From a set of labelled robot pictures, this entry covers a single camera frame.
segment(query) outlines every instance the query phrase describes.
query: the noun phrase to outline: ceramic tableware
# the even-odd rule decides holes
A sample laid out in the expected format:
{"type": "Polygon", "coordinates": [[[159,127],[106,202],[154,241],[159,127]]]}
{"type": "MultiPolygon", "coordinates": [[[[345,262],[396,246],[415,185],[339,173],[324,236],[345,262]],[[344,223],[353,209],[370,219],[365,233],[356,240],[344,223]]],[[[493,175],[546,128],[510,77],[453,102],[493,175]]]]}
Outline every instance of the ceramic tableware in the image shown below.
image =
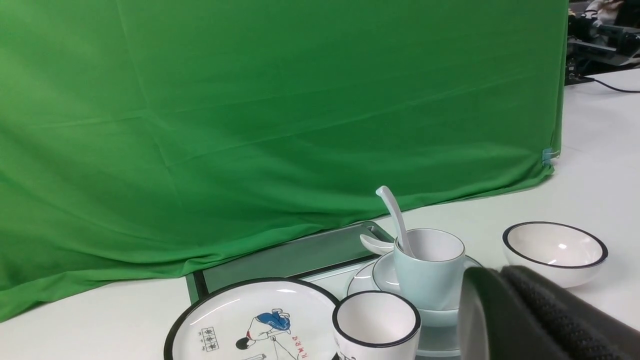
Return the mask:
{"type": "MultiPolygon", "coordinates": [[[[345,296],[368,290],[379,290],[374,287],[371,281],[371,273],[374,262],[365,264],[354,273],[347,282],[345,296]]],[[[416,354],[423,357],[454,357],[460,356],[460,345],[458,342],[458,326],[430,327],[422,318],[423,312],[418,309],[418,313],[423,321],[420,330],[420,340],[416,354]]]]}
{"type": "Polygon", "coordinates": [[[374,239],[369,235],[361,234],[360,242],[365,249],[374,254],[384,255],[394,250],[394,244],[374,239]]]}
{"type": "Polygon", "coordinates": [[[446,231],[412,229],[407,237],[415,257],[396,240],[393,251],[400,292],[420,309],[443,310],[460,301],[465,244],[446,231]]]}
{"type": "Polygon", "coordinates": [[[376,195],[379,196],[382,201],[387,206],[389,213],[391,213],[391,217],[394,219],[394,224],[396,225],[396,232],[398,234],[398,242],[400,247],[407,253],[409,256],[413,256],[415,252],[413,251],[411,244],[409,243],[406,226],[404,226],[404,219],[402,218],[402,213],[400,212],[400,206],[394,197],[394,194],[387,188],[386,186],[381,186],[376,190],[376,195]]]}
{"type": "MultiPolygon", "coordinates": [[[[476,260],[465,257],[465,269],[470,267],[482,267],[476,260]]],[[[386,254],[378,258],[373,264],[371,272],[371,281],[373,285],[382,291],[400,294],[400,285],[397,280],[396,267],[392,254],[386,254]]],[[[429,327],[447,327],[454,326],[458,323],[458,306],[457,302],[447,304],[442,310],[427,310],[418,308],[422,325],[429,327]]]]}
{"type": "Polygon", "coordinates": [[[344,298],[333,310],[333,335],[345,360],[414,360],[420,314],[406,299],[384,291],[344,298]]]}
{"type": "Polygon", "coordinates": [[[164,360],[336,360],[331,316],[338,303],[301,280],[239,282],[180,315],[164,343],[164,360]]]}
{"type": "Polygon", "coordinates": [[[609,255],[592,234],[554,222],[513,225],[502,234],[502,244],[509,264],[526,266],[564,288],[592,280],[609,255]]]}

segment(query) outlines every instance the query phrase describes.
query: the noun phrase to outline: spoon handle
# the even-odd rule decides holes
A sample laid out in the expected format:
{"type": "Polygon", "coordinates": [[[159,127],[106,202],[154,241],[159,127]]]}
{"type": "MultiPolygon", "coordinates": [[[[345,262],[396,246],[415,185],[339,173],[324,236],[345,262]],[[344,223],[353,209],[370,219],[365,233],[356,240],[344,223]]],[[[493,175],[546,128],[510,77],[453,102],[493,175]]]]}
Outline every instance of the spoon handle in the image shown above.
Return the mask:
{"type": "Polygon", "coordinates": [[[415,256],[411,251],[411,247],[406,236],[406,227],[404,226],[404,220],[402,218],[402,213],[400,212],[400,206],[398,206],[398,202],[396,201],[394,194],[391,192],[391,190],[389,190],[389,188],[383,185],[376,190],[376,195],[382,198],[382,201],[387,206],[389,213],[391,213],[391,217],[394,219],[400,248],[407,255],[414,258],[415,256]]]}

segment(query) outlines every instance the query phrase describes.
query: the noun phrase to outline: bowl rim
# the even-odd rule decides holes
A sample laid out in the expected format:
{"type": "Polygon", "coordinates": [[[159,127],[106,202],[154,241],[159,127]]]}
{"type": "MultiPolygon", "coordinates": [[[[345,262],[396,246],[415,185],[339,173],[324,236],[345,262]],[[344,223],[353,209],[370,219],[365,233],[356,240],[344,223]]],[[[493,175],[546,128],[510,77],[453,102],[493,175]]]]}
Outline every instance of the bowl rim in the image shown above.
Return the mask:
{"type": "Polygon", "coordinates": [[[602,241],[600,241],[600,239],[598,239],[597,237],[593,236],[593,234],[587,233],[585,230],[579,229],[577,227],[571,226],[571,225],[566,225],[566,224],[560,224],[559,222],[549,222],[549,221],[528,221],[528,222],[520,222],[519,224],[515,224],[515,225],[511,225],[509,226],[504,233],[502,233],[502,242],[504,243],[504,245],[514,254],[520,256],[521,258],[527,259],[533,263],[536,264],[540,264],[540,265],[545,265],[545,266],[550,266],[552,268],[562,268],[562,269],[582,269],[582,268],[591,268],[594,266],[597,266],[599,264],[602,264],[607,257],[609,256],[609,249],[607,249],[607,246],[604,245],[604,243],[602,241]],[[573,229],[576,231],[579,231],[587,236],[589,236],[590,238],[594,239],[600,246],[600,248],[602,249],[602,255],[600,256],[599,259],[597,259],[596,261],[594,261],[593,263],[589,263],[586,265],[577,265],[577,266],[566,266],[566,265],[553,265],[553,264],[547,264],[547,263],[543,263],[542,261],[538,261],[535,259],[532,259],[528,256],[525,256],[524,254],[518,252],[516,249],[514,249],[511,244],[508,241],[508,237],[509,237],[509,233],[511,233],[511,231],[513,231],[514,229],[516,229],[517,227],[521,227],[521,226],[525,226],[525,225],[531,225],[531,224],[548,224],[548,225],[556,225],[556,226],[563,226],[563,227],[568,227],[569,229],[573,229]]]}

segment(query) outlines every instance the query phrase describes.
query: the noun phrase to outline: cable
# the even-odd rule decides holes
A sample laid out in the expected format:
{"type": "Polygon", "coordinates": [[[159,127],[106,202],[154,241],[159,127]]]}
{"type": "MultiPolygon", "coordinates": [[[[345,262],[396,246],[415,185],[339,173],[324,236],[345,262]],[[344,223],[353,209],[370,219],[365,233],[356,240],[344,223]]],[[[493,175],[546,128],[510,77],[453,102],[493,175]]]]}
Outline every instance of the cable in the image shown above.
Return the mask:
{"type": "Polygon", "coordinates": [[[594,81],[594,82],[596,82],[596,83],[598,83],[598,84],[600,84],[600,85],[602,85],[602,86],[604,86],[604,87],[610,88],[611,90],[614,90],[614,91],[617,91],[617,92],[624,92],[624,93],[626,93],[626,94],[640,94],[640,90],[625,90],[625,89],[619,89],[619,88],[613,87],[613,86],[611,86],[611,85],[605,84],[605,83],[603,83],[603,82],[602,82],[602,81],[600,81],[600,80],[597,80],[597,79],[594,79],[594,78],[590,78],[590,77],[588,77],[588,76],[581,76],[581,77],[580,77],[580,79],[594,81]]]}

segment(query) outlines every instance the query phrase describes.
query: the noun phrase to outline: bowl with black rim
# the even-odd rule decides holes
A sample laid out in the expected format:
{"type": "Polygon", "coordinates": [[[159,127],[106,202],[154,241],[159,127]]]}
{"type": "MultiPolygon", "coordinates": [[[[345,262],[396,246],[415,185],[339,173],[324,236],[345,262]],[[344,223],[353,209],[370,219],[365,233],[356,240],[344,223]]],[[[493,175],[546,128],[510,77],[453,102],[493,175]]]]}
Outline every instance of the bowl with black rim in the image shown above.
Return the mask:
{"type": "Polygon", "coordinates": [[[509,264],[526,266],[563,288],[592,280],[609,255],[592,234],[544,221],[508,227],[502,234],[502,249],[509,264]]]}

